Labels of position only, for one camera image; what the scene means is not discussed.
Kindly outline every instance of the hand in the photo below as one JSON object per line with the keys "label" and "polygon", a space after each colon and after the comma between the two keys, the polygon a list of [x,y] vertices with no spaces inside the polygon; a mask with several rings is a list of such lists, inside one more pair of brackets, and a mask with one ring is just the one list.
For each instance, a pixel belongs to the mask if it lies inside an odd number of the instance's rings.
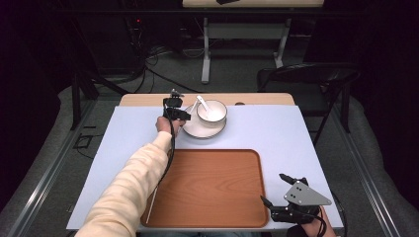
{"label": "hand", "polygon": [[[172,120],[173,129],[175,130],[175,136],[178,135],[179,127],[183,126],[186,122],[184,120]],[[166,131],[170,132],[170,122],[169,119],[165,117],[157,118],[156,122],[157,131]]]}
{"label": "hand", "polygon": [[[330,225],[329,218],[327,217],[327,214],[326,214],[326,211],[324,210],[324,207],[320,206],[320,210],[321,211],[318,212],[317,216],[321,217],[326,222],[326,226],[327,226],[326,233],[324,233],[324,236],[325,237],[336,237],[336,234],[333,231],[332,226]],[[304,229],[305,234],[308,237],[316,237],[317,234],[318,234],[318,230],[320,229],[320,225],[321,225],[320,220],[313,219],[313,221],[311,221],[311,223],[302,224],[301,227]]]}

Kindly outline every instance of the cream sleeve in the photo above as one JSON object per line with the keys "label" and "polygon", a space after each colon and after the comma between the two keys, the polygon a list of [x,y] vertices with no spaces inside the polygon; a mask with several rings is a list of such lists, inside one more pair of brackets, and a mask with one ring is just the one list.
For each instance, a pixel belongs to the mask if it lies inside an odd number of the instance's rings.
{"label": "cream sleeve", "polygon": [[172,135],[160,131],[126,162],[90,209],[76,236],[135,236],[148,197],[167,165]]}

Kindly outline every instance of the silver gripper plate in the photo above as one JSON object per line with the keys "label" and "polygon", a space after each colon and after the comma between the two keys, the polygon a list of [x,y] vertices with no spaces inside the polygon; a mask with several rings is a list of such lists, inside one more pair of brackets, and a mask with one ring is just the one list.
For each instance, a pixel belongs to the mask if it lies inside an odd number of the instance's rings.
{"label": "silver gripper plate", "polygon": [[297,205],[329,205],[332,203],[327,197],[300,181],[293,184],[284,198]]}

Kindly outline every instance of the wooden tray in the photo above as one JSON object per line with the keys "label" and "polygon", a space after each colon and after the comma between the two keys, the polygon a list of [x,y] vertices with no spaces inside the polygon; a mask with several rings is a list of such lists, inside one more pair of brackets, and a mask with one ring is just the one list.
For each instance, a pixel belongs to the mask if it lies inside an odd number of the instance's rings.
{"label": "wooden tray", "polygon": [[164,228],[258,228],[268,222],[259,154],[248,149],[177,149],[141,223]]}

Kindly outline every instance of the wooden table edge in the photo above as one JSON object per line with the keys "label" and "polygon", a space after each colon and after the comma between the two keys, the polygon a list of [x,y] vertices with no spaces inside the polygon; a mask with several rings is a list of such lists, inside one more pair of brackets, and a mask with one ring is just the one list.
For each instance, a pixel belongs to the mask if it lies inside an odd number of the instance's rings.
{"label": "wooden table edge", "polygon": [[[197,96],[205,100],[218,100],[227,106],[244,105],[289,105],[294,106],[293,96],[288,93],[210,93],[210,94],[184,94],[183,106],[192,105]],[[123,107],[154,107],[163,106],[163,99],[169,94],[126,94],[121,98]]]}

